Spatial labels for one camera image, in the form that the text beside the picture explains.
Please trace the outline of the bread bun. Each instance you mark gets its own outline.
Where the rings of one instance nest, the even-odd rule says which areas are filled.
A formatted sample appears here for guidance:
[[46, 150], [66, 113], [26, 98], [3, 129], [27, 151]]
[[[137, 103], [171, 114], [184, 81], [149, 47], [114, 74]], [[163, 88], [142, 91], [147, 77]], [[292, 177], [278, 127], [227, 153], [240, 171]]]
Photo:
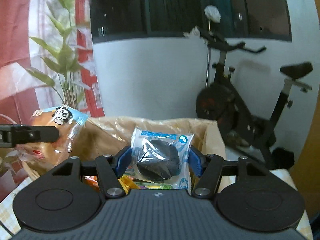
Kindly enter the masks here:
[[67, 105], [36, 110], [31, 118], [31, 139], [18, 145], [22, 161], [30, 164], [55, 166], [66, 160], [76, 138], [88, 119], [86, 113]]

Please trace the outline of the black cookie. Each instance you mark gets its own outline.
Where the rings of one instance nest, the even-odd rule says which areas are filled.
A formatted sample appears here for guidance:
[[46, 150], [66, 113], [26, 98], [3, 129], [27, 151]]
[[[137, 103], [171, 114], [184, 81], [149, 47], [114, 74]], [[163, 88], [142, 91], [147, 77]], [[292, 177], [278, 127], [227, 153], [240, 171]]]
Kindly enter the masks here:
[[125, 175], [149, 183], [170, 184], [191, 193], [189, 149], [193, 133], [163, 133], [135, 128], [131, 137], [132, 160]]

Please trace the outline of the green rice cracker bag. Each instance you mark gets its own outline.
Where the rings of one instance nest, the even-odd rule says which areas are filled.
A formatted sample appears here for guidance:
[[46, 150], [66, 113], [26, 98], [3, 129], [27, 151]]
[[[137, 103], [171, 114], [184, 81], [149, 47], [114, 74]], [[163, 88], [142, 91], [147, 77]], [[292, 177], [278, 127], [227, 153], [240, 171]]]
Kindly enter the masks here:
[[174, 189], [170, 184], [165, 183], [149, 183], [146, 181], [135, 181], [135, 184], [140, 189], [148, 189], [148, 190], [172, 190]]

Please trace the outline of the orange snack packet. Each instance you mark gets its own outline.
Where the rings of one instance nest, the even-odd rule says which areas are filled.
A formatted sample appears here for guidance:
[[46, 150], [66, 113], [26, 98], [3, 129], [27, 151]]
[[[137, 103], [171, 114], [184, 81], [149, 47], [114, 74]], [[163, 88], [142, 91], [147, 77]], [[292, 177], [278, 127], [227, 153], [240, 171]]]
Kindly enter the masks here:
[[96, 192], [99, 192], [99, 184], [96, 176], [83, 176], [83, 182], [89, 185]]

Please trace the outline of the yellow snack packet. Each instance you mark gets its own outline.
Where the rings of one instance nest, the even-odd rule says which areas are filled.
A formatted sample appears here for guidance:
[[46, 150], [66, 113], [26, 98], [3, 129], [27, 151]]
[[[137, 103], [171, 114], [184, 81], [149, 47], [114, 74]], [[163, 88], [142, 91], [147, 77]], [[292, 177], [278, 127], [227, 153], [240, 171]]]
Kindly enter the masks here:
[[121, 184], [126, 195], [128, 195], [132, 189], [140, 189], [140, 187], [133, 181], [132, 177], [130, 176], [123, 175], [118, 179], [118, 181]]

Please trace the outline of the cardboard box with plastic liner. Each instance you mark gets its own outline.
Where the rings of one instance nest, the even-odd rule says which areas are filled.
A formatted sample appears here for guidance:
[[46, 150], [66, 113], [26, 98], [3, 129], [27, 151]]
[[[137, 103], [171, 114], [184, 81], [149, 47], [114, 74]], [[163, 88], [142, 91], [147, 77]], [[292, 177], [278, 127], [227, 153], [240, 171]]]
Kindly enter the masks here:
[[27, 174], [35, 180], [74, 155], [81, 161], [94, 160], [104, 154], [116, 155], [122, 148], [131, 144], [132, 133], [136, 127], [153, 132], [193, 134], [192, 145], [204, 155], [226, 157], [217, 122], [191, 118], [89, 118], [72, 139], [63, 135], [62, 140], [57, 143], [29, 143], [18, 146], [17, 150]]

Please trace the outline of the checkered floral tablecloth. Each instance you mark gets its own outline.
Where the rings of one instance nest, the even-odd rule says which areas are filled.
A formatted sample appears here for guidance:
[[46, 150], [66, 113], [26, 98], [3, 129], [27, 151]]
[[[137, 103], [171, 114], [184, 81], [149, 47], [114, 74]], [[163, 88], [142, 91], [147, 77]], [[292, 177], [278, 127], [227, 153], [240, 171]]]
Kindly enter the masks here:
[[[275, 176], [283, 180], [285, 183], [289, 184], [295, 190], [297, 190], [293, 179], [291, 178], [289, 172], [284, 169], [272, 170]], [[24, 187], [29, 185], [33, 180], [30, 177], [25, 178], [25, 180], [18, 185], [2, 202], [1, 202], [1, 222], [7, 227], [7, 229], [14, 235], [20, 231], [20, 226], [14, 215], [12, 209], [12, 202], [16, 194], [21, 191]], [[301, 233], [306, 239], [313, 239], [312, 230], [309, 222], [308, 215], [304, 211], [303, 217], [301, 218], [296, 230]]]

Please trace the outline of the printed room backdrop curtain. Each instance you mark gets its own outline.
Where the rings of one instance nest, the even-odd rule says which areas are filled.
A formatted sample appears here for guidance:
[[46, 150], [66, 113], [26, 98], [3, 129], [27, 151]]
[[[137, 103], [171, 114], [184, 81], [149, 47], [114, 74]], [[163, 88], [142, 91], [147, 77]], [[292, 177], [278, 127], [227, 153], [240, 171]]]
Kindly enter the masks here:
[[1, 0], [1, 123], [45, 125], [67, 105], [104, 115], [91, 0]]

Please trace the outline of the dark window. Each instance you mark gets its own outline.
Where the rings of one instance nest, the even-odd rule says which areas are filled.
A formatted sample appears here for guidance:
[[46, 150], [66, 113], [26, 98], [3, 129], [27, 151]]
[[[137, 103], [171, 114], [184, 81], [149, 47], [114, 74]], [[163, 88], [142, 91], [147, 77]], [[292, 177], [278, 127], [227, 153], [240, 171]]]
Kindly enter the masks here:
[[224, 37], [291, 41], [286, 0], [89, 0], [95, 43], [181, 37], [195, 26]]

